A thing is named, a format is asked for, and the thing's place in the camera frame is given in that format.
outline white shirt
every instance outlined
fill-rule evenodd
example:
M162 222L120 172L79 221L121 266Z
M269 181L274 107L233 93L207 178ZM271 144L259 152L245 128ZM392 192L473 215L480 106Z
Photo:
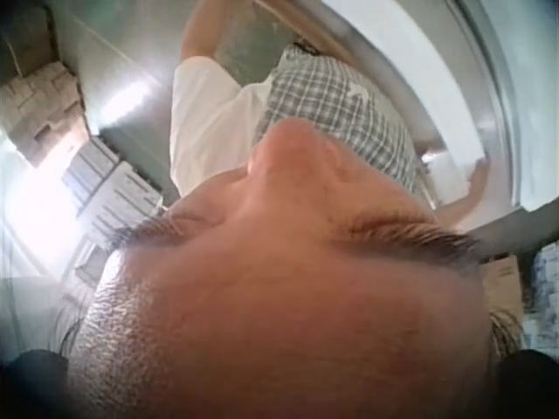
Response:
M271 88L270 79L241 87L206 57L188 58L176 68L170 171L181 196L247 162Z

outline nose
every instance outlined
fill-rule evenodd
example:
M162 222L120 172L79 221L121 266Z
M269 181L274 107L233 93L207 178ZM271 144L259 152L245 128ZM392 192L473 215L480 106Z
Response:
M290 177L324 175L335 156L328 137L312 122L287 118L272 126L249 160L249 174L270 175L288 171Z

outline plaid shirt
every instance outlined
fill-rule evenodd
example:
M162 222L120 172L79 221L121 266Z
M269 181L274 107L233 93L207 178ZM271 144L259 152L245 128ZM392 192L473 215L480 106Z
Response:
M299 117L350 146L371 167L422 196L418 158L408 130L369 79L341 61L290 45L273 84L255 142L278 120Z

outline hand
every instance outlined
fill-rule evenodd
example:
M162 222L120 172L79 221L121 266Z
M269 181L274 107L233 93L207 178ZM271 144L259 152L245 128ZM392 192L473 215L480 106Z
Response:
M478 160L470 176L470 193L469 196L481 200L483 193L486 190L487 178L489 177L489 171L491 168L491 160L489 155L486 155L485 159Z

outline white sleeve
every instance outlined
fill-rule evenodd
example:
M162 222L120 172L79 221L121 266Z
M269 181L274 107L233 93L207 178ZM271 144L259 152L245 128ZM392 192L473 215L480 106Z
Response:
M192 168L192 148L199 147L212 123L241 91L241 86L216 61L207 57L185 59L175 70L171 113L171 178L183 195L190 189L182 174Z

